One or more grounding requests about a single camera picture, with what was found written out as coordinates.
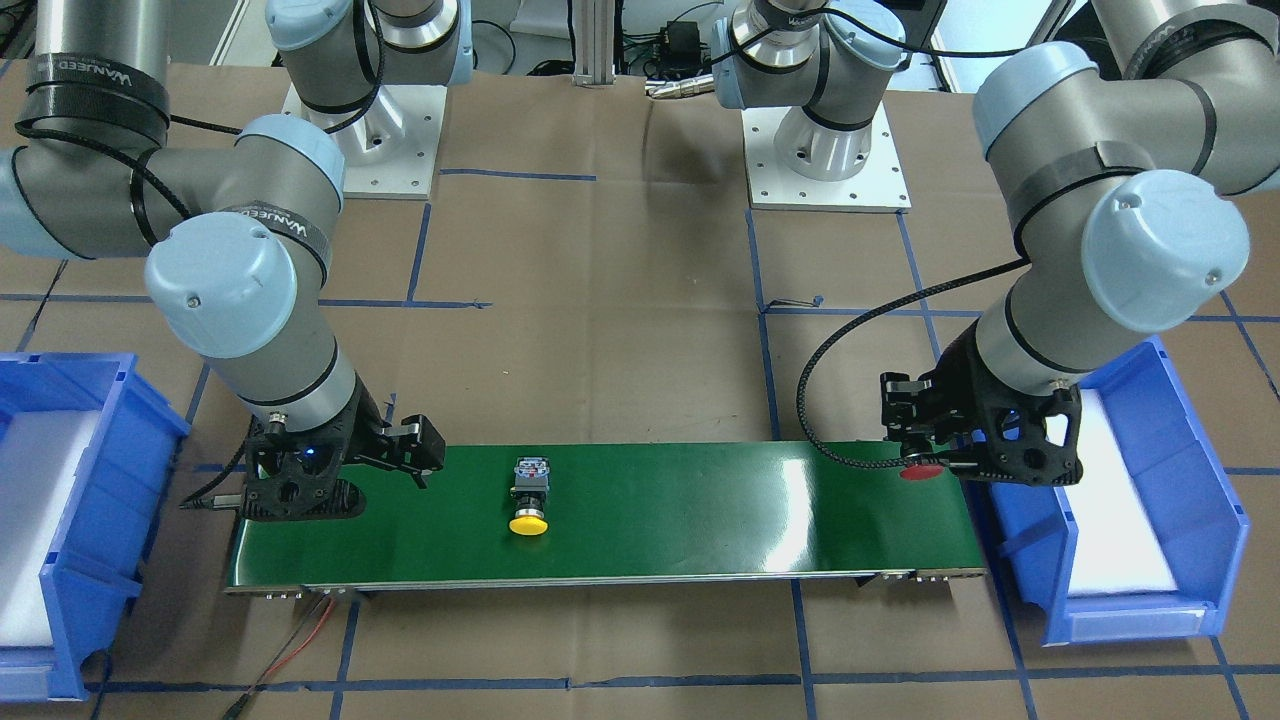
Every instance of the blue plastic bin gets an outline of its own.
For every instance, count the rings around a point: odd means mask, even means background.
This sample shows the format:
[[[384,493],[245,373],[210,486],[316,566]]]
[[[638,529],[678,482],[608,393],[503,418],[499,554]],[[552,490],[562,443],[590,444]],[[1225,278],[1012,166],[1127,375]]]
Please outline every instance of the blue plastic bin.
[[[997,483],[1001,553],[1048,615],[1043,644],[1217,635],[1249,520],[1164,345],[1142,342],[1080,387],[1098,391],[1178,591],[1068,597],[1078,532],[1065,491]]]
[[[141,591],[138,560],[191,427],[136,364],[134,355],[0,354],[0,438],[23,413],[101,411],[40,570],[52,647],[0,647],[0,701],[86,700],[81,664],[111,644]],[[0,468],[0,482],[22,483],[17,474]]]

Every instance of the aluminum extrusion post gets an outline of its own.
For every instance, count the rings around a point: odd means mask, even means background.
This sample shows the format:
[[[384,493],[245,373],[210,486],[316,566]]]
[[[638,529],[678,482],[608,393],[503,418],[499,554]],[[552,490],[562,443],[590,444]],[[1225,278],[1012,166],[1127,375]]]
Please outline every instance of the aluminum extrusion post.
[[[577,0],[573,4],[573,85],[613,85],[614,0]]]

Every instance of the green conveyor belt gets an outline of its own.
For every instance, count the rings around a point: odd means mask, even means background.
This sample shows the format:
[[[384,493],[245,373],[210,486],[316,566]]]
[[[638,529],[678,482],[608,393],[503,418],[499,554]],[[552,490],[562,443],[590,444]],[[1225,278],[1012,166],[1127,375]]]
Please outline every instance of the green conveyor belt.
[[[891,457],[896,445],[835,443]],[[549,459],[550,529],[507,529],[512,468]],[[805,442],[460,446],[417,489],[348,466],[349,520],[241,520],[229,592],[448,588],[978,570],[957,480],[836,465]]]

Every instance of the red push button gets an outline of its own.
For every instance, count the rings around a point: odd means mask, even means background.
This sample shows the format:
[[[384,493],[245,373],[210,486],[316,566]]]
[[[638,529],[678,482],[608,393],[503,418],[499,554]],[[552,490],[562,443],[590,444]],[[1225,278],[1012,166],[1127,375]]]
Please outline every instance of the red push button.
[[[942,474],[942,465],[908,465],[899,477],[904,480],[932,480]]]

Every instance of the metal connector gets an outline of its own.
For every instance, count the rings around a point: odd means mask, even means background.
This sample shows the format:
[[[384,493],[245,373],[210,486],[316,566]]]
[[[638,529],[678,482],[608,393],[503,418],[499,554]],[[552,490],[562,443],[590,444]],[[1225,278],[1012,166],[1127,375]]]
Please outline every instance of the metal connector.
[[[698,76],[652,87],[649,97],[654,100],[678,100],[707,92],[716,92],[716,76]]]

